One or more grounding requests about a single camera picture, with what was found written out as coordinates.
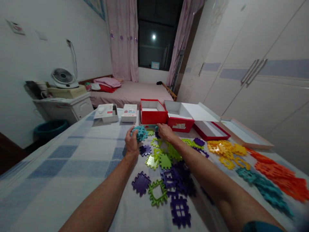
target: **white fan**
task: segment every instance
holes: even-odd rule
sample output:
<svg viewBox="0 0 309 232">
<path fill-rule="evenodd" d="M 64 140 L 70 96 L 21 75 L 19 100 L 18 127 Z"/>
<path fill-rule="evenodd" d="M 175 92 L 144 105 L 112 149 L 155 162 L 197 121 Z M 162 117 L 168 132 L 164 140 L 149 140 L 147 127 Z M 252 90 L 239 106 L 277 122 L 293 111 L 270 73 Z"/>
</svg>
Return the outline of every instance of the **white fan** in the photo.
<svg viewBox="0 0 309 232">
<path fill-rule="evenodd" d="M 58 88 L 72 89 L 79 86 L 75 76 L 64 68 L 55 68 L 51 77 Z"/>
</svg>

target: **wall switch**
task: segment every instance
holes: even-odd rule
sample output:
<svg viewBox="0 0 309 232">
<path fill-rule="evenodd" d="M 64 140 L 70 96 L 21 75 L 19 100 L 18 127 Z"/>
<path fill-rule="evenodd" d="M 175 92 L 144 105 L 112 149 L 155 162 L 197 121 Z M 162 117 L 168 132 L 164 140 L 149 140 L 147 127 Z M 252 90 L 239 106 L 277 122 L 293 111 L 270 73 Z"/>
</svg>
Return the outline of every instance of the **wall switch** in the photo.
<svg viewBox="0 0 309 232">
<path fill-rule="evenodd" d="M 7 20 L 7 23 L 14 33 L 26 35 L 25 32 L 23 31 L 23 29 L 21 28 L 21 26 L 18 25 L 17 23 L 14 23 L 13 21 L 8 21 L 8 20 Z"/>
<path fill-rule="evenodd" d="M 35 30 L 35 32 L 38 35 L 39 39 L 48 40 L 44 32 L 40 32 L 40 31 L 37 31 L 37 30 Z"/>
</svg>

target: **wooden bed frame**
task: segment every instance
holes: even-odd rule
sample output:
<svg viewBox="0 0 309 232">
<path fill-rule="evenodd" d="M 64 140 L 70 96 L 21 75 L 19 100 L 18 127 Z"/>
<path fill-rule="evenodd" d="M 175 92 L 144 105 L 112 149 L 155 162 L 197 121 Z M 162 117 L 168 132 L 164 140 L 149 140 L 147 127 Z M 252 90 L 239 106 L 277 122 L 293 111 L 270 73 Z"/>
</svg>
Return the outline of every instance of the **wooden bed frame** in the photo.
<svg viewBox="0 0 309 232">
<path fill-rule="evenodd" d="M 101 76 L 101 77 L 113 77 L 113 75 L 112 75 L 112 74 L 109 74 L 109 75 Z M 78 83 L 81 84 L 81 85 L 84 85 L 86 82 L 93 83 L 93 80 L 94 80 L 94 79 L 98 79 L 98 78 L 101 78 L 101 77 L 95 77 L 95 78 L 87 79 L 87 80 L 84 80 L 84 81 L 79 81 Z M 170 90 L 170 88 L 167 87 L 163 82 L 162 82 L 162 85 L 164 86 L 164 88 L 166 88 L 166 90 L 168 91 L 168 93 L 172 96 L 173 100 L 176 101 L 176 100 L 177 100 L 176 94 L 174 94 L 174 93 Z"/>
</svg>

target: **pink curtain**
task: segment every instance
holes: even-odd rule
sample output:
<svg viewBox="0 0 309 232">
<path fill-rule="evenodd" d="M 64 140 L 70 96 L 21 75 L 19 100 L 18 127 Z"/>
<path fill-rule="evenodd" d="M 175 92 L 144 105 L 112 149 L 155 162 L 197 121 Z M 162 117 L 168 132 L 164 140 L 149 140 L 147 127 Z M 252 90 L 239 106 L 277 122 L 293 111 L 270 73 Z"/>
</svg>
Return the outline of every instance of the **pink curtain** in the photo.
<svg viewBox="0 0 309 232">
<path fill-rule="evenodd" d="M 194 14 L 202 7 L 205 0 L 184 0 L 177 28 L 172 62 L 166 85 L 171 86 L 179 61 L 180 51 L 186 48 Z"/>
<path fill-rule="evenodd" d="M 137 0 L 107 0 L 113 76 L 138 82 Z"/>
</svg>

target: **dark window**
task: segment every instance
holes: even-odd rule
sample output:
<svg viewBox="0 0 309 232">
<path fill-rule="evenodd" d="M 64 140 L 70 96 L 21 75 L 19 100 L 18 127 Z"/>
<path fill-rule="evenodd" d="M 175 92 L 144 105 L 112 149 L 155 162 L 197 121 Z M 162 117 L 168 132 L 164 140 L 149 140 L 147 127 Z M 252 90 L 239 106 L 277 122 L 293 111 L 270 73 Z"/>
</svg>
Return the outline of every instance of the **dark window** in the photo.
<svg viewBox="0 0 309 232">
<path fill-rule="evenodd" d="M 138 66 L 170 69 L 183 0 L 137 0 Z"/>
</svg>

